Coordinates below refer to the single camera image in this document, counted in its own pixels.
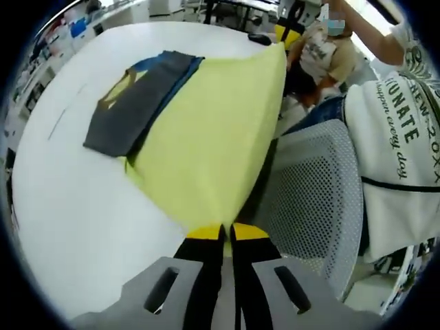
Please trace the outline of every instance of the face mask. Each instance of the face mask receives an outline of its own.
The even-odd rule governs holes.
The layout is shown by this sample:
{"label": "face mask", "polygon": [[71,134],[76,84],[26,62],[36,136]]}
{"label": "face mask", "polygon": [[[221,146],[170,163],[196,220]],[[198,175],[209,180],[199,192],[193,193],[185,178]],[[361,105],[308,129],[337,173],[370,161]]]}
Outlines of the face mask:
{"label": "face mask", "polygon": [[339,36],[345,28],[345,20],[327,19],[327,34],[329,36]]}

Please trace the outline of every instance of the gray fabric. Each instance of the gray fabric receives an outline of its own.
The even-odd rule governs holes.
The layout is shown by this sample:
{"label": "gray fabric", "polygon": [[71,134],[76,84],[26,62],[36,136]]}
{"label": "gray fabric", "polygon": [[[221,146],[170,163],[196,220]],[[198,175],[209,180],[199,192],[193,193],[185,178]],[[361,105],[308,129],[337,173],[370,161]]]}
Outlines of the gray fabric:
{"label": "gray fabric", "polygon": [[147,74],[127,87],[110,109],[104,102],[98,102],[84,146],[112,157],[132,152],[143,143],[147,134],[144,129],[154,120],[161,102],[188,71],[194,58],[169,52]]}

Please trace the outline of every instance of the blue jeans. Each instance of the blue jeans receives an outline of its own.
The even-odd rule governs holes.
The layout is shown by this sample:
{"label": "blue jeans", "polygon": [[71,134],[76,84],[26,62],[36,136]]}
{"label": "blue jeans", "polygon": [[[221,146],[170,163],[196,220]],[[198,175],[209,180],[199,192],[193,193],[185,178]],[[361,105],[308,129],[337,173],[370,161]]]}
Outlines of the blue jeans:
{"label": "blue jeans", "polygon": [[314,107],[299,123],[295,124],[283,135],[297,132],[301,129],[326,122],[327,120],[339,119],[344,122],[345,95],[338,95],[325,100]]}

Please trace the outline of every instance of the gray chair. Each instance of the gray chair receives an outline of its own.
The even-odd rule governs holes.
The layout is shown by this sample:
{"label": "gray chair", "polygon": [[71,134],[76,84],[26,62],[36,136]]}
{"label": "gray chair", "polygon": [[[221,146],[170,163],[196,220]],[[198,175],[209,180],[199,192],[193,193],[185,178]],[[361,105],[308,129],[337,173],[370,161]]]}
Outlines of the gray chair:
{"label": "gray chair", "polygon": [[280,137],[254,224],[341,298],[358,256],[363,207],[347,128],[330,120]]}

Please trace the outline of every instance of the cloth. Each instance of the cloth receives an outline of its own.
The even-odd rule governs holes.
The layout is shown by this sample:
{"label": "cloth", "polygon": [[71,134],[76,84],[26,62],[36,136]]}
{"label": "cloth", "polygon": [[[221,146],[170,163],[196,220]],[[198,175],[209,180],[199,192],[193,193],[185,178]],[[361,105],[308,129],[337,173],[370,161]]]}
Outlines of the cloth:
{"label": "cloth", "polygon": [[345,96],[338,95],[318,104],[298,124],[287,130],[283,135],[306,129],[327,120],[339,119],[344,121],[344,99]]}
{"label": "cloth", "polygon": [[273,138],[285,68],[282,44],[247,59],[204,60],[134,161],[124,160],[127,175],[188,230],[230,225]]}
{"label": "cloth", "polygon": [[[379,182],[409,186],[440,184],[440,128],[417,80],[424,81],[439,104],[440,81],[427,51],[406,23],[393,28],[405,51],[400,72],[386,80],[352,86],[345,119],[360,174]],[[364,184],[371,262],[440,233],[440,194],[404,192]]]}
{"label": "cloth", "polygon": [[356,53],[349,37],[328,38],[321,23],[314,23],[303,35],[300,64],[318,84],[327,74],[343,83],[355,68]]}
{"label": "cloth", "polygon": [[312,76],[305,72],[298,61],[291,64],[286,73],[283,96],[294,93],[297,95],[309,95],[316,90],[316,83]]}
{"label": "cloth", "polygon": [[197,70],[201,58],[167,52],[148,74],[136,81],[128,71],[129,84],[116,98],[108,95],[98,102],[84,146],[112,157],[136,152],[164,106]]}

